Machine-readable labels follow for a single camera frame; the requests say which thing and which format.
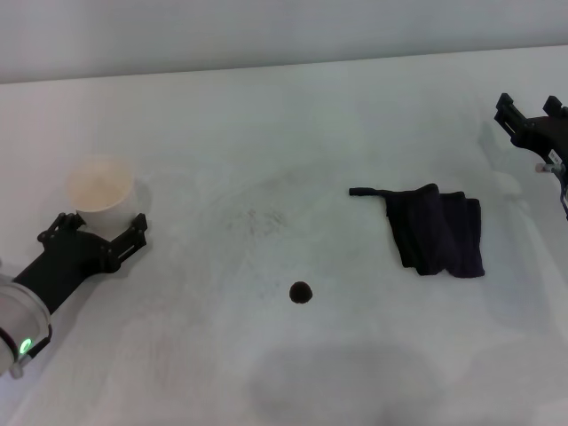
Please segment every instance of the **folded cloth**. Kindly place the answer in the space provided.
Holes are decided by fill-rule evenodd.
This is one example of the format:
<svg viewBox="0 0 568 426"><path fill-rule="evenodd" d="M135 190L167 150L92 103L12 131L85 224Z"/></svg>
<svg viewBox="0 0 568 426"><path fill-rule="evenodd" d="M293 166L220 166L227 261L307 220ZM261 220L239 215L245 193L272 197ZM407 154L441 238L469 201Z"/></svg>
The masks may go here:
<svg viewBox="0 0 568 426"><path fill-rule="evenodd" d="M440 194L434 184L415 191L352 188L353 196L380 196L404 267L420 275L447 269L458 278L485 275L479 250L481 208L464 193Z"/></svg>

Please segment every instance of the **paper cup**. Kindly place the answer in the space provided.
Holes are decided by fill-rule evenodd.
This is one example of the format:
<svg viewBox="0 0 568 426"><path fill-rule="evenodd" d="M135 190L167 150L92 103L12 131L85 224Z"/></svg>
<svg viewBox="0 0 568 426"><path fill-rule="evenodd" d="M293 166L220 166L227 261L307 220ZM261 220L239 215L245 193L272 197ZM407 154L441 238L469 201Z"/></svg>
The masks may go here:
<svg viewBox="0 0 568 426"><path fill-rule="evenodd" d="M92 157L67 178L67 195L94 233L114 238L138 213L134 176L118 158Z"/></svg>

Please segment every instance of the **white table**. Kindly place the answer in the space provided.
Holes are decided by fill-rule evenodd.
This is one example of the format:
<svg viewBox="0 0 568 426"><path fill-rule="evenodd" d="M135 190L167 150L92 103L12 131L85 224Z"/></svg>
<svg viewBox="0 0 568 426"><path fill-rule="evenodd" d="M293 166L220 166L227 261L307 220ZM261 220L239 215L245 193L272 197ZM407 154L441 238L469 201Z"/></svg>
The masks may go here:
<svg viewBox="0 0 568 426"><path fill-rule="evenodd" d="M493 116L568 103L566 76L556 47L0 86L6 264L86 154L133 162L151 220L0 378L0 422L565 425L568 222ZM483 279L403 269L383 203L347 196L429 182L481 201Z"/></svg>

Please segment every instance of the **metal cylinder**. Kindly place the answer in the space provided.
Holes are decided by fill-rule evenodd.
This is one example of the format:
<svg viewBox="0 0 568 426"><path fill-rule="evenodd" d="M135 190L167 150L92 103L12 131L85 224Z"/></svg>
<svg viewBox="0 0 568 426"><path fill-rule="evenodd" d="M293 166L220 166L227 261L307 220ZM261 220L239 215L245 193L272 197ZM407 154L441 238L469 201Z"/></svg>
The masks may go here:
<svg viewBox="0 0 568 426"><path fill-rule="evenodd" d="M47 307L30 289L0 282L0 375L48 336L50 319Z"/></svg>

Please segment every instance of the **robotic arm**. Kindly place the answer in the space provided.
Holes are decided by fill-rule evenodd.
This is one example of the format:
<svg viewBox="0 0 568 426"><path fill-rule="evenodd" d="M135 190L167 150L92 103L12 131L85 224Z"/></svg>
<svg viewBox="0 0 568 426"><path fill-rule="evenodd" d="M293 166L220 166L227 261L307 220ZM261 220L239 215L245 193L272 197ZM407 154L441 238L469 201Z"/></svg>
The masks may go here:
<svg viewBox="0 0 568 426"><path fill-rule="evenodd" d="M513 105L513 99L501 94L497 102L495 121L509 134L514 146L538 154L544 164L537 164L536 171L554 173L560 181L560 202L568 219L568 107L555 96L544 104L545 117L525 118Z"/></svg>
<svg viewBox="0 0 568 426"><path fill-rule="evenodd" d="M0 375L12 377L51 340L51 314L91 275L120 269L146 245L146 217L139 214L112 241L79 231L76 214L61 213L37 239L43 253L12 282L0 283Z"/></svg>

